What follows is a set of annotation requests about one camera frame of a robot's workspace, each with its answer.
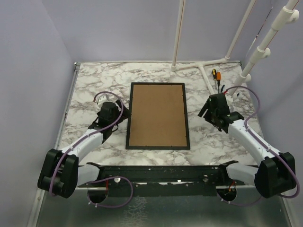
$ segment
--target white pvc pipe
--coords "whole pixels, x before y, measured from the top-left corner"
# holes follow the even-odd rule
[[[213,64],[227,63],[227,61],[228,61],[227,59],[221,58],[221,59],[212,60],[212,61],[203,61],[203,62],[201,62],[201,63],[205,66],[205,65],[213,65]]]
[[[171,69],[173,71],[176,70],[176,61],[177,61],[177,54],[178,54],[178,46],[179,46],[179,42],[180,42],[180,35],[181,35],[182,20],[183,20],[183,15],[184,15],[185,1],[186,0],[180,0],[180,4],[179,4],[177,30],[176,30],[175,46],[174,46],[174,56],[173,56],[172,64],[171,64]]]
[[[191,69],[191,68],[197,68],[197,64],[193,63],[193,64],[188,64],[188,65],[183,65],[183,66],[177,66],[176,71],[178,70],[187,70],[187,69]]]
[[[205,72],[205,69],[204,69],[204,67],[203,67],[202,64],[199,65],[199,69],[201,70],[202,76],[203,76],[203,78],[204,78],[204,81],[205,81],[205,83],[206,83],[206,85],[207,85],[207,88],[208,88],[210,94],[213,95],[213,94],[214,94],[213,86],[212,86],[211,83],[209,82],[208,76],[207,76],[207,74],[206,74],[206,72]]]
[[[289,10],[293,10],[295,6],[299,3],[300,0],[289,0],[286,4],[286,8]]]
[[[226,58],[227,60],[228,60],[228,59],[230,58],[230,56],[231,56],[231,53],[232,53],[232,51],[233,51],[233,49],[234,49],[234,47],[235,47],[235,44],[236,44],[236,42],[238,41],[238,38],[239,38],[239,36],[240,36],[240,33],[241,33],[241,31],[243,30],[243,28],[244,28],[244,26],[245,26],[245,23],[246,23],[246,21],[247,21],[249,15],[250,15],[250,12],[252,11],[252,8],[254,7],[256,1],[257,1],[257,0],[251,0],[251,1],[250,1],[250,4],[249,4],[248,7],[247,7],[247,10],[246,10],[246,12],[245,12],[245,14],[244,14],[244,17],[243,17],[243,19],[242,19],[242,21],[241,21],[241,23],[240,23],[240,25],[239,25],[239,27],[238,27],[238,30],[237,30],[237,32],[236,32],[236,34],[235,34],[235,37],[234,37],[233,40],[232,40],[231,46],[229,47],[229,49],[228,49],[228,51],[227,51],[227,54],[226,54],[226,56],[225,56],[225,58]]]
[[[264,51],[267,48],[267,46],[269,45],[270,41],[276,35],[277,32],[278,31],[275,31],[272,28],[270,28],[270,30],[268,31],[268,33],[266,34],[266,36],[264,37],[264,39],[260,43],[259,49],[262,50],[262,51]]]
[[[243,77],[246,77],[247,74],[249,74],[249,72],[251,71],[252,67],[254,67],[255,64],[248,62],[247,65],[245,66],[245,68],[243,69],[241,75]]]

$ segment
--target metal frame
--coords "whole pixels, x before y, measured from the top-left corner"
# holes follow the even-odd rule
[[[54,146],[56,149],[58,149],[59,145],[60,145],[62,132],[63,132],[63,129],[64,129],[64,125],[65,125],[66,117],[67,117],[67,114],[68,114],[68,110],[70,108],[71,98],[72,98],[72,94],[73,94],[74,89],[75,89],[75,85],[76,85],[78,73],[79,73],[79,70],[80,70],[80,66],[81,66],[81,63],[75,62],[74,75],[73,75],[73,78],[72,78],[70,91],[68,93],[67,101],[66,101],[66,104],[65,104],[63,117],[62,117],[62,120],[61,120],[61,123],[60,123],[58,136],[57,136],[55,146]],[[37,189],[34,204],[33,204],[33,207],[32,207],[32,210],[30,212],[30,216],[29,216],[29,219],[28,219],[28,222],[27,222],[27,227],[35,227],[37,225],[40,209],[41,209],[41,206],[42,206],[42,203],[43,203],[44,194],[45,194],[44,190],[41,190],[39,188]]]

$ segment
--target white marble countertop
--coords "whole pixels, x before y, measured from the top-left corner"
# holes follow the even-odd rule
[[[239,63],[208,66],[221,72],[221,85],[230,87],[241,72]],[[95,162],[100,165],[218,165],[238,160],[246,165],[255,164],[252,156],[225,132],[211,132],[211,124],[197,116],[210,95],[199,69],[178,72],[170,70],[170,63],[83,63],[76,81],[71,105],[63,129],[60,148],[80,137],[95,120],[99,107],[93,97],[100,91],[119,95],[126,107],[129,103],[131,82],[182,82],[186,87],[187,113],[191,150],[126,150],[127,121],[101,146],[90,152],[81,163]],[[254,109],[246,91],[239,91],[239,100],[233,103],[234,110],[244,117]],[[258,133],[257,119],[249,125]]]

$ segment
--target screw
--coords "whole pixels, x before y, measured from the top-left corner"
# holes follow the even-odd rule
[[[121,180],[121,178],[119,178],[119,177],[117,177],[117,178],[114,179],[114,181],[115,181],[116,183],[119,183],[120,180]]]

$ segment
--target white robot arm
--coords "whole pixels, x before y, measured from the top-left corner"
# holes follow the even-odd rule
[[[240,180],[254,185],[265,198],[293,189],[295,182],[294,157],[270,146],[238,112],[230,113],[225,94],[209,96],[198,114],[219,131],[224,130],[234,137],[254,158],[258,168],[231,161],[220,165],[223,178]]]
[[[121,108],[119,101],[116,101],[116,104]],[[115,126],[118,127],[119,123],[129,117],[129,110],[123,106],[123,111],[122,109],[119,111],[116,104],[104,102],[100,112],[97,113],[98,118],[80,138],[61,150],[51,149],[47,152],[38,179],[39,188],[68,198],[77,186],[98,178],[99,168],[91,163],[83,166],[80,166],[79,163],[89,152],[111,136]]]
[[[123,108],[123,117],[117,122],[116,126],[130,115],[124,106]],[[104,176],[100,171],[101,166],[94,163],[80,166],[79,162],[108,139],[114,126],[102,132],[100,132],[100,129],[111,125],[120,113],[116,104],[103,103],[100,112],[98,112],[98,118],[89,126],[83,136],[62,150],[52,149],[48,151],[39,176],[38,187],[68,198],[77,186],[103,179]],[[219,131],[224,130],[234,137],[253,156],[258,165],[258,167],[246,166],[237,161],[221,164],[218,166],[219,184],[227,183],[231,179],[239,180],[254,185],[265,198],[288,191],[296,186],[294,177],[285,167],[285,164],[280,161],[280,159],[283,159],[294,172],[294,157],[290,153],[281,153],[270,146],[249,126],[246,127],[243,116],[238,112],[230,113],[225,94],[209,96],[198,116],[203,116]],[[60,159],[63,162],[56,172],[55,166],[58,166]]]

